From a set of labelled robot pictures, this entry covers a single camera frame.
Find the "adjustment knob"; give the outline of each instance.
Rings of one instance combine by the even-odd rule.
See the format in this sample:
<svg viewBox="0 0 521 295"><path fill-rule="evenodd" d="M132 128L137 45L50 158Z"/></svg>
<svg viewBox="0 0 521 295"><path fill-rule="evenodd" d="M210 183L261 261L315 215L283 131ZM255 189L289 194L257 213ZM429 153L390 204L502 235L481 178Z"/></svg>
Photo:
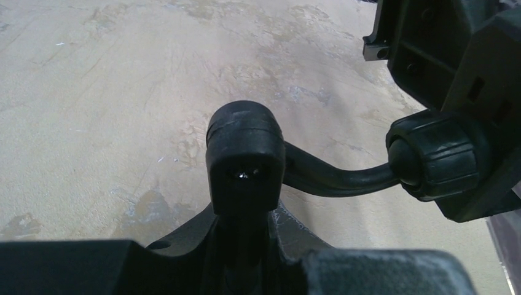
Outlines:
<svg viewBox="0 0 521 295"><path fill-rule="evenodd" d="M474 189L490 172L479 124L459 114L427 110L395 121L386 146L393 173L423 202Z"/></svg>

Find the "concrete floor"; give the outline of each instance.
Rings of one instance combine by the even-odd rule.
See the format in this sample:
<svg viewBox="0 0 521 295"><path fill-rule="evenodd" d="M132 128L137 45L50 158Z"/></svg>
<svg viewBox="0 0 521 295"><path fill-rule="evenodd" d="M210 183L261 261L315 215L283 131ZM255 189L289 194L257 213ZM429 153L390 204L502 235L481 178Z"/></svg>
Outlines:
<svg viewBox="0 0 521 295"><path fill-rule="evenodd" d="M205 132L233 100L267 105L286 140L334 165L386 161L421 109L361 37L373 4L333 0L0 0L0 239L147 244L209 202ZM344 248L435 248L481 294L509 294L483 220L455 224L400 187L350 199L284 188Z"/></svg>

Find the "beige floor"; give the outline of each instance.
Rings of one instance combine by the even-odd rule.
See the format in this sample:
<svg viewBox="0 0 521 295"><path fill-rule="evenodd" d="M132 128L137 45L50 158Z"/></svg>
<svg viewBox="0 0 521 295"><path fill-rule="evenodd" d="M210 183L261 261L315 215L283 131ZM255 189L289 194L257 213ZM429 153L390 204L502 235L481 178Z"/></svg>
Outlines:
<svg viewBox="0 0 521 295"><path fill-rule="evenodd" d="M0 0L0 239L143 244L209 202L205 131L226 102L266 104L286 139L342 168L386 160L421 107L365 63L375 6L352 0ZM350 199L284 189L345 248L435 248L481 294L508 294L483 221L454 224L399 187Z"/></svg>

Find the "curved black arm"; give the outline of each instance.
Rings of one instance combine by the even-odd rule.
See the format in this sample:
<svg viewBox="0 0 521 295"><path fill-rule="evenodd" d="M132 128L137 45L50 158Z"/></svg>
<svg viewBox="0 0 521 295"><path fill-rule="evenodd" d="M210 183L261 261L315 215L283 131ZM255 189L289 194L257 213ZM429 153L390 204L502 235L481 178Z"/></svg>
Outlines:
<svg viewBox="0 0 521 295"><path fill-rule="evenodd" d="M283 183L321 197L352 197L380 191L399 183L389 165L348 171L335 168L285 142L286 171Z"/></svg>

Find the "worn concrete patch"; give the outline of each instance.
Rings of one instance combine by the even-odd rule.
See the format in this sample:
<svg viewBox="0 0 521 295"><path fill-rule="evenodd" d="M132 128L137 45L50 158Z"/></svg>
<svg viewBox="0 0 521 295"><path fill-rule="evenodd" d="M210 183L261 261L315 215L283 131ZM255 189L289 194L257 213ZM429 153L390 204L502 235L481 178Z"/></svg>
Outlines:
<svg viewBox="0 0 521 295"><path fill-rule="evenodd" d="M0 231L0 240L32 240L42 230L42 224L31 213L15 216Z"/></svg>
<svg viewBox="0 0 521 295"><path fill-rule="evenodd" d="M148 191L120 217L113 238L134 238L150 243L168 234L195 216L186 204L170 208L163 195Z"/></svg>

